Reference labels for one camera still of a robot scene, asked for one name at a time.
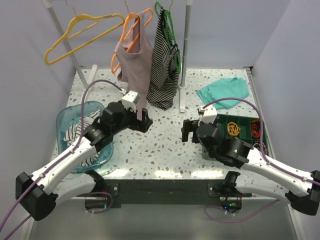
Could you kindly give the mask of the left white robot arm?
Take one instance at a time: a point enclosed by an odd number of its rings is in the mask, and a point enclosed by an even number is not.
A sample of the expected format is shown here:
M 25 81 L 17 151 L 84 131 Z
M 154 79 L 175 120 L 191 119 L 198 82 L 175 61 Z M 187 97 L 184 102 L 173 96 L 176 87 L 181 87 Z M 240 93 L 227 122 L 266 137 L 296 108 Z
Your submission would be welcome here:
M 141 110 L 141 119 L 131 106 L 124 102 L 111 102 L 87 126 L 80 127 L 80 135 L 65 151 L 41 169 L 15 179 L 15 199 L 35 220 L 46 218 L 56 207 L 62 194 L 55 191 L 62 180 L 88 158 L 101 152 L 112 143 L 116 134 L 130 129 L 146 133 L 153 120 L 148 110 Z

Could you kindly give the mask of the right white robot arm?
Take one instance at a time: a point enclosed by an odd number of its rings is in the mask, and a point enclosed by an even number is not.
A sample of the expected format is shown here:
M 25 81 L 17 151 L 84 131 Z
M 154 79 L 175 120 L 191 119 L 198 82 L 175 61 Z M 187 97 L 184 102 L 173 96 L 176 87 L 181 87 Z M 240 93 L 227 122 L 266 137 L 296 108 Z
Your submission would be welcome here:
M 317 214 L 320 207 L 319 170 L 308 172 L 281 163 L 241 139 L 223 136 L 213 123 L 186 119 L 181 128 L 181 140 L 187 142 L 190 133 L 192 142 L 201 144 L 211 158 L 262 177 L 258 181 L 246 180 L 237 171 L 228 172 L 222 185 L 227 196 L 258 194 L 283 200 L 302 214 Z

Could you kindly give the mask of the pink tank top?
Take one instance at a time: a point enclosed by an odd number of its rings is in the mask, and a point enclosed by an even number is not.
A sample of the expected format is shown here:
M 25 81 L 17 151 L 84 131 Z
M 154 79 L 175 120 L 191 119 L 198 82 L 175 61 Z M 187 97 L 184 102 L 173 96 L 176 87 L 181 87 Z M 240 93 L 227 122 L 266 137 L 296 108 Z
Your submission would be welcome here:
M 141 24 L 138 24 L 129 39 L 123 43 L 117 43 L 114 52 L 120 63 L 120 73 L 117 79 L 127 83 L 127 91 L 137 92 L 140 96 L 136 104 L 137 119 L 142 119 L 142 108 L 147 106 L 152 71 L 153 47 L 146 33 L 145 15 L 138 13 Z

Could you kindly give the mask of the orange hanger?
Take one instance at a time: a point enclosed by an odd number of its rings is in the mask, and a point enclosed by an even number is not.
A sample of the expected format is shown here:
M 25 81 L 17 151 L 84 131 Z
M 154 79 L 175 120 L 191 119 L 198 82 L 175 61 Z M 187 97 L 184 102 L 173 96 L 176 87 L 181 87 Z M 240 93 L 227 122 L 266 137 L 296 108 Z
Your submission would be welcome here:
M 121 37 L 118 41 L 119 44 L 124 43 L 127 39 L 129 39 L 131 33 L 133 33 L 135 27 L 140 24 L 140 26 L 142 25 L 141 22 L 141 17 L 139 16 L 138 13 L 135 12 L 130 12 L 129 11 L 129 7 L 127 5 L 127 1 L 124 1 L 124 4 L 127 8 L 127 17 L 124 21 L 124 25 L 123 25 L 123 29 L 122 29 L 122 34 Z M 143 25 L 146 27 L 151 20 L 154 17 L 154 11 L 149 7 L 146 8 L 145 10 L 142 11 L 143 14 L 148 14 L 150 13 L 150 17 L 149 19 L 146 21 L 146 23 L 144 23 Z M 117 53 L 115 52 L 111 58 L 111 63 L 110 63 L 110 70 L 112 74 L 115 74 L 116 71 L 118 70 L 118 68 L 120 67 L 120 63 L 118 63 L 117 65 L 115 65 L 116 63 L 116 57 L 117 57 Z

